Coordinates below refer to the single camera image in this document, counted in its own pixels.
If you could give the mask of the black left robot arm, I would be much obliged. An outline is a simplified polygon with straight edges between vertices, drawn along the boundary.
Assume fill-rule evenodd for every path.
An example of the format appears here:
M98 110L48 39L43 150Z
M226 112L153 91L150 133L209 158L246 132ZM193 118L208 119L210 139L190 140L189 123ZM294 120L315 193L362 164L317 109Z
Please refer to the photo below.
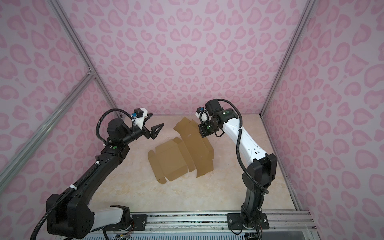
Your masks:
M108 123L108 137L100 135L100 127L104 118L112 112L126 115L131 125L126 125L121 118L115 118ZM164 124L147 129L145 123L152 117L144 109L135 109L130 115L124 110L111 109L106 111L96 126L96 135L103 142L104 149L95 157L95 163L73 184L60 195L53 194L46 201L46 213L34 229L31 239L35 239L43 223L47 224L48 233L82 239L89 233L104 227L115 225L120 229L128 229L133 225L130 209L125 206L114 205L106 210L94 212L89 203L108 175L116 169L130 151L129 144L140 137L155 139Z

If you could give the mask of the brown cardboard paper box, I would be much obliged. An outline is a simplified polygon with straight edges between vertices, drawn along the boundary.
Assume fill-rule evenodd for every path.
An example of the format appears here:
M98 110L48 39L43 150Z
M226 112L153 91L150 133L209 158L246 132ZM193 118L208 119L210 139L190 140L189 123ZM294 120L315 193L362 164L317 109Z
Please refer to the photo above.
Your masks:
M180 137L148 152L148 160L157 181L166 184L193 171L196 171L197 178L212 172L214 148L208 139L201 137L198 123L184 117L174 130Z

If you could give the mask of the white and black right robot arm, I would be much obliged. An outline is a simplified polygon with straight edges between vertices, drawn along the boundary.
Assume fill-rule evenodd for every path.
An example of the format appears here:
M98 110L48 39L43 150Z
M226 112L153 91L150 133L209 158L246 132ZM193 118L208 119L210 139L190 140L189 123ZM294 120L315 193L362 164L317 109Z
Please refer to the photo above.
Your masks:
M277 157L268 154L251 137L244 127L243 117L233 103L213 99L198 107L196 116L203 138L214 134L217 138L228 135L236 144L236 157L243 170L242 179L247 188L246 199L241 207L244 227L260 225L262 206L268 187L276 177Z

